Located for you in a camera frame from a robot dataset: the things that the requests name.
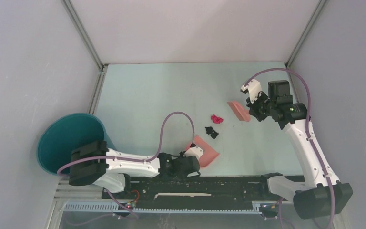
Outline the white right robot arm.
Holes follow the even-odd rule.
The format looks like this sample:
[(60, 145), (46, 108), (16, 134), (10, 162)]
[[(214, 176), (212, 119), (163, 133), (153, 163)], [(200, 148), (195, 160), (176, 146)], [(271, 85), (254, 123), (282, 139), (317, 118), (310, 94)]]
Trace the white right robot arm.
[(301, 219), (336, 215), (342, 212), (353, 190), (342, 183), (330, 167), (315, 139), (313, 125), (303, 103), (294, 103), (286, 80), (268, 83), (268, 94), (257, 80), (241, 87), (248, 94), (249, 114), (261, 122), (271, 117), (290, 140), (304, 176), (304, 182), (294, 182), (280, 173), (262, 176), (258, 193), (263, 199), (278, 195), (293, 203)]

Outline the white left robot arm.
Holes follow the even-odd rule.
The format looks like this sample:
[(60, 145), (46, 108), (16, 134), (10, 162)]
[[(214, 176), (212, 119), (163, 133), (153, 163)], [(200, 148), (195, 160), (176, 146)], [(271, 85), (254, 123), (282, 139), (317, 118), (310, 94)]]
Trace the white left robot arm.
[(105, 141), (96, 141), (71, 153), (69, 184), (71, 186), (100, 186), (119, 198), (132, 192), (132, 177), (183, 180), (192, 173), (200, 173), (200, 157), (204, 150), (191, 144), (188, 150), (174, 156), (159, 153), (149, 156), (122, 153), (107, 147)]

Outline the magenta paper scrap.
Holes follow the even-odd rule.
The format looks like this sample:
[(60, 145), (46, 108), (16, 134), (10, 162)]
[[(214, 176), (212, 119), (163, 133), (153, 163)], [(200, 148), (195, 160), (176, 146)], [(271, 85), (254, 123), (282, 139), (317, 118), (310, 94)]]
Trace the magenta paper scrap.
[(212, 120), (212, 122), (213, 122), (214, 124), (221, 124), (221, 123), (224, 121), (224, 119), (223, 119), (223, 118), (218, 117), (218, 116), (216, 116), (216, 115), (212, 115), (212, 116), (210, 117), (210, 119)]

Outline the black paper scrap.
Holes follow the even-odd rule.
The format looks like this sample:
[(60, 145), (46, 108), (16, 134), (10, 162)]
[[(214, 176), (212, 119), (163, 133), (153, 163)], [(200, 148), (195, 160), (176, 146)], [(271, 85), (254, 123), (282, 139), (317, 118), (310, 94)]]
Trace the black paper scrap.
[(213, 127), (212, 127), (212, 126), (207, 126), (207, 127), (205, 127), (205, 130), (206, 130), (206, 133), (207, 133), (208, 135), (211, 135), (212, 133), (214, 133), (214, 132), (215, 132), (215, 130), (213, 129)]
[(216, 139), (218, 137), (219, 133), (218, 132), (213, 132), (210, 134), (212, 139)]

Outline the pink hand brush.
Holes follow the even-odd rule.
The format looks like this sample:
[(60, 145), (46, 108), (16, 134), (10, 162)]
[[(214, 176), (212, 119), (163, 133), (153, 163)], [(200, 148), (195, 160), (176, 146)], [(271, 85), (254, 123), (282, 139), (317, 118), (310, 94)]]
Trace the pink hand brush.
[(238, 101), (229, 101), (227, 104), (239, 121), (250, 122), (251, 117), (248, 111)]

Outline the pink dustpan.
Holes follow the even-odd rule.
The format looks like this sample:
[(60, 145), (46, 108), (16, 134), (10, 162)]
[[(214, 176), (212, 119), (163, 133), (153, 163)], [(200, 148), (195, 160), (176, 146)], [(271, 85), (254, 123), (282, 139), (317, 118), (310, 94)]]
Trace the pink dustpan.
[(208, 143), (206, 143), (201, 137), (198, 135), (194, 138), (194, 144), (199, 146), (204, 150), (204, 154), (198, 160), (200, 168), (206, 168), (209, 166), (219, 155), (215, 149), (213, 149)]

